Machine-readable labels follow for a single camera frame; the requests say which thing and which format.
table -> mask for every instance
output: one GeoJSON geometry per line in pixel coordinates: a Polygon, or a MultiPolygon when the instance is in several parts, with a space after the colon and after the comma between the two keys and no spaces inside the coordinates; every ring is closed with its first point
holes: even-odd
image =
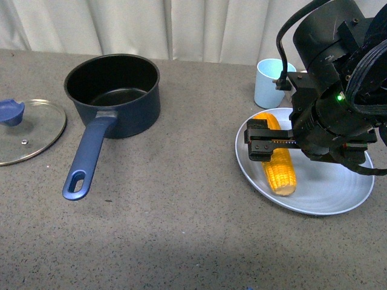
{"type": "MultiPolygon", "coordinates": [[[[387,288],[387,178],[355,210],[313,217],[242,174],[235,136],[262,110],[253,66],[155,60],[159,119],[105,140],[88,196],[65,200],[84,125],[63,81],[91,57],[0,50],[1,100],[42,98],[67,115],[48,150],[0,167],[0,289],[387,288]]],[[[385,152],[371,146],[375,166],[385,152]]]]}

blue saucepan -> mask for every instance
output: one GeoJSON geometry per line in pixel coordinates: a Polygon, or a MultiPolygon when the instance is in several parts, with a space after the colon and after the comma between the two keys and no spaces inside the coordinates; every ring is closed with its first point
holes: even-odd
{"type": "Polygon", "coordinates": [[[130,137],[156,122],[159,80],[154,63],[131,54],[96,57],[69,73],[65,91],[86,129],[63,187],[65,199],[77,201],[89,192],[104,138],[130,137]]]}

white curtain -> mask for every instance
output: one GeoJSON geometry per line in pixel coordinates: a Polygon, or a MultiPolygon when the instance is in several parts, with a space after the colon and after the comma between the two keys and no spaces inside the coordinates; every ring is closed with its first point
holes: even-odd
{"type": "MultiPolygon", "coordinates": [[[[255,65],[310,0],[0,0],[0,48],[255,65]]],[[[356,0],[374,17],[385,0],[356,0]]],[[[302,69],[292,43],[289,61],[302,69]]]]}

blue lid knob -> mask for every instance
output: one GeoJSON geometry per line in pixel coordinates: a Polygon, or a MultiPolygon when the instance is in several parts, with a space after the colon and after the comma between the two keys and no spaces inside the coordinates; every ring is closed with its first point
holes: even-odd
{"type": "Polygon", "coordinates": [[[0,124],[5,126],[16,126],[23,119],[24,103],[16,103],[15,100],[7,99],[0,101],[0,124]]]}

white plate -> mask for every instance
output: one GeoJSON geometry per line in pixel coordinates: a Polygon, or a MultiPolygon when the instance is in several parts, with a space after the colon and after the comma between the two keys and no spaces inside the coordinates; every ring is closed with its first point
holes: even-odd
{"type": "MultiPolygon", "coordinates": [[[[264,112],[273,114],[281,129],[291,129],[291,109],[277,108],[264,112]]],[[[290,196],[274,194],[267,183],[261,163],[249,159],[249,150],[247,144],[244,144],[246,123],[247,120],[236,135],[236,158],[250,183],[271,201],[300,213],[326,216],[350,211],[371,194],[374,176],[354,173],[340,164],[310,161],[299,149],[290,149],[298,181],[296,191],[290,196]]],[[[367,153],[366,162],[362,166],[373,168],[367,153]]]]}

